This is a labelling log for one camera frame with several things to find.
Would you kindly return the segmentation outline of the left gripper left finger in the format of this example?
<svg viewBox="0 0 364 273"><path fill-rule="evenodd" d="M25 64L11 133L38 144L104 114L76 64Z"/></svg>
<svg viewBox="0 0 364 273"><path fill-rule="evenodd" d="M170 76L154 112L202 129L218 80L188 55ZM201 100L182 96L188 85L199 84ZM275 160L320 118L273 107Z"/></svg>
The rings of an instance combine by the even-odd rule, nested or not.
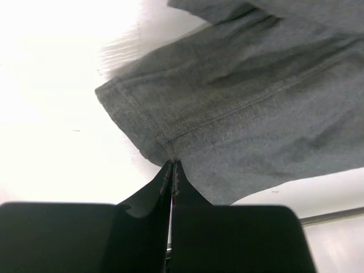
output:
<svg viewBox="0 0 364 273"><path fill-rule="evenodd" d="M113 204L1 205L2 272L162 272L173 163Z"/></svg>

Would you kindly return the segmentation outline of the grey shorts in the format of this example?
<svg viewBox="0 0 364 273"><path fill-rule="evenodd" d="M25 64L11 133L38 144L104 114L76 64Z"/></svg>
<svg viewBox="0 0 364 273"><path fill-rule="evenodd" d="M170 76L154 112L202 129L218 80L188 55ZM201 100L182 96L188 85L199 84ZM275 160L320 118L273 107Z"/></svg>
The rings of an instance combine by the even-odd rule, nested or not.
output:
<svg viewBox="0 0 364 273"><path fill-rule="evenodd" d="M96 96L150 162L214 204L363 166L362 1L169 1L209 27Z"/></svg>

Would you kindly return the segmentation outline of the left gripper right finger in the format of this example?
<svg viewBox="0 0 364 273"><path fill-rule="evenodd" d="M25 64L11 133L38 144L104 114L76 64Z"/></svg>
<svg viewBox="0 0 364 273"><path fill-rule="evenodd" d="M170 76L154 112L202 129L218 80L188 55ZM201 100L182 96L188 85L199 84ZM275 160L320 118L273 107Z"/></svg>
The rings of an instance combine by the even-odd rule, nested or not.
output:
<svg viewBox="0 0 364 273"><path fill-rule="evenodd" d="M296 214L281 205L213 205L176 161L171 272L316 272Z"/></svg>

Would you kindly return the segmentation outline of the aluminium table edge rail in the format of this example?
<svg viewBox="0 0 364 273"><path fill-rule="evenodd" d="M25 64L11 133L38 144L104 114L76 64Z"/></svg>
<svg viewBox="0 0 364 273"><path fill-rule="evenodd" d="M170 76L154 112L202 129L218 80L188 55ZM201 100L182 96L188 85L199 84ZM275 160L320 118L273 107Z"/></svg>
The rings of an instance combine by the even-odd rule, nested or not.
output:
<svg viewBox="0 0 364 273"><path fill-rule="evenodd" d="M360 217L362 215L363 215L363 207L360 207L360 208L341 210L337 212L302 218L300 222L303 226L317 225L325 222L332 222L347 218Z"/></svg>

